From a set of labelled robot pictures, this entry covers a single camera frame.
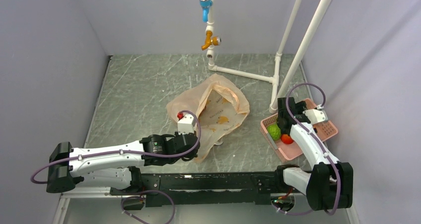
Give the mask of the green bumpy custard apple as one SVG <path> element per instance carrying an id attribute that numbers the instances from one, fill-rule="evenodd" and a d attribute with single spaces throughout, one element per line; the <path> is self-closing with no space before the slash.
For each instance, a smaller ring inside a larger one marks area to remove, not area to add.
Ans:
<path id="1" fill-rule="evenodd" d="M 276 123 L 267 126 L 267 132 L 273 141 L 277 141 L 281 138 L 281 129 Z"/>

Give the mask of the red yellow fake apple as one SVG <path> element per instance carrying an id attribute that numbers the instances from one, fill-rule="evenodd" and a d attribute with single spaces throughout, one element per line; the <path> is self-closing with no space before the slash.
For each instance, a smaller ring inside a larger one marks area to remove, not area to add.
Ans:
<path id="1" fill-rule="evenodd" d="M 294 143 L 294 140 L 287 134 L 282 134 L 281 137 L 280 137 L 280 140 L 285 145 L 290 145 L 290 144 Z"/>

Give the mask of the orange banana-print plastic bag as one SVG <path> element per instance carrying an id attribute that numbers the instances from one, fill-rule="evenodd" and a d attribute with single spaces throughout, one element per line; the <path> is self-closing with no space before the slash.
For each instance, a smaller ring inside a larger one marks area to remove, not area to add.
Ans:
<path id="1" fill-rule="evenodd" d="M 202 135 L 194 162 L 201 163 L 212 147 L 237 129 L 250 114 L 250 104 L 243 92 L 229 79 L 213 74 L 198 86 L 182 92 L 167 105 L 167 114 L 178 121 L 177 113 L 188 110 L 199 121 Z"/>

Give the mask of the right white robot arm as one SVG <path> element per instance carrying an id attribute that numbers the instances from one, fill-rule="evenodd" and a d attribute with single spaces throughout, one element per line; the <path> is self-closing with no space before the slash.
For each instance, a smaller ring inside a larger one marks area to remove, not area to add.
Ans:
<path id="1" fill-rule="evenodd" d="M 283 165 L 275 176 L 274 187 L 285 192 L 290 187 L 306 196 L 314 211 L 347 209 L 353 203 L 353 167 L 341 162 L 323 144 L 314 125 L 327 123 L 326 112 L 320 105 L 309 108 L 305 101 L 293 97 L 278 98 L 277 126 L 299 146 L 311 171 Z"/>

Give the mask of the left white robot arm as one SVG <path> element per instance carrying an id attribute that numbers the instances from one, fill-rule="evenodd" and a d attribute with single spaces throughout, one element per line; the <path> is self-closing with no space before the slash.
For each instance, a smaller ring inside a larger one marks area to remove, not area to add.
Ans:
<path id="1" fill-rule="evenodd" d="M 57 145 L 50 155 L 48 193 L 64 193 L 76 187 L 111 187 L 136 194 L 144 187 L 141 168 L 164 166 L 197 157 L 195 133 L 150 135 L 128 144 L 94 149 Z"/>

